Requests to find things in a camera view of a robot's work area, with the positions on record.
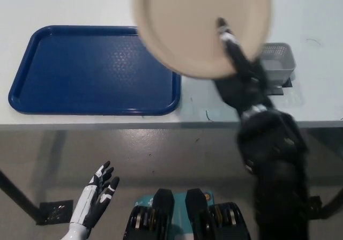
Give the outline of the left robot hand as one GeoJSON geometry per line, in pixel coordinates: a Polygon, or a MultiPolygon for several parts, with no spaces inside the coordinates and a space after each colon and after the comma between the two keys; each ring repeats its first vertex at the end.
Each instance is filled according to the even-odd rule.
{"type": "Polygon", "coordinates": [[[110,161],[105,162],[84,187],[71,217],[71,223],[80,224],[87,229],[94,228],[107,209],[120,178],[113,177],[114,168],[110,161]]]}

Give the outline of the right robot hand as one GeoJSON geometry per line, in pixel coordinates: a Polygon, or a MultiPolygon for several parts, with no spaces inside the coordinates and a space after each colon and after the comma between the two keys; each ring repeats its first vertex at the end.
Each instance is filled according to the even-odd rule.
{"type": "Polygon", "coordinates": [[[234,73],[214,80],[224,103],[234,108],[241,116],[253,106],[273,108],[267,95],[268,81],[259,59],[250,61],[224,18],[217,19],[217,31],[222,48],[232,63],[234,73]]]}

